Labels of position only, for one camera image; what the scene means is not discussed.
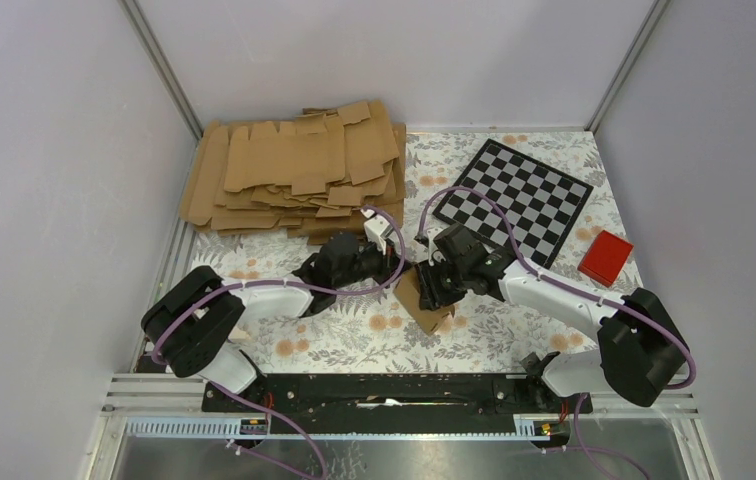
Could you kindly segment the brown cardboard box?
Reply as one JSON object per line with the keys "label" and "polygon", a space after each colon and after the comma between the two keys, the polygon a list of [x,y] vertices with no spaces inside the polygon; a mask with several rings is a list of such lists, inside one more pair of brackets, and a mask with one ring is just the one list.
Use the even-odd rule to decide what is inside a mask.
{"label": "brown cardboard box", "polygon": [[420,286],[415,267],[411,267],[399,277],[393,293],[407,314],[428,336],[434,335],[444,324],[454,319],[456,313],[454,305],[437,310],[428,310],[420,305],[424,290]]}

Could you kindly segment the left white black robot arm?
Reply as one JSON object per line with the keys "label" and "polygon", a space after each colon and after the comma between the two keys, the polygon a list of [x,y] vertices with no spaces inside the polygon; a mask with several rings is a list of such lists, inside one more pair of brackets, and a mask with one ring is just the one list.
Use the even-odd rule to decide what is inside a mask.
{"label": "left white black robot arm", "polygon": [[371,279],[381,290],[404,269],[395,236],[362,243],[343,232],[280,279],[228,284],[211,267],[197,267],[149,308],[140,326],[154,344],[153,361],[178,378],[199,376],[223,388],[236,408],[250,411],[263,401],[265,387],[232,343],[240,321],[311,317],[354,295],[352,285]]}

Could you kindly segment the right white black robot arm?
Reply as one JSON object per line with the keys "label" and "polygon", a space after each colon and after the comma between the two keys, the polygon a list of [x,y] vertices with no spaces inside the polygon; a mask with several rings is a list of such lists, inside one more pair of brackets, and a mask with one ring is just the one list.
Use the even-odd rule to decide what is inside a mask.
{"label": "right white black robot arm", "polygon": [[574,354],[530,354],[522,361],[529,402],[551,412],[567,397],[609,392],[639,407],[652,406],[691,360],[689,349],[659,298],[637,288],[630,294],[591,290],[522,255],[488,250],[466,227],[418,233],[426,247],[418,264],[422,308],[456,303],[472,292],[530,307],[596,340]]}

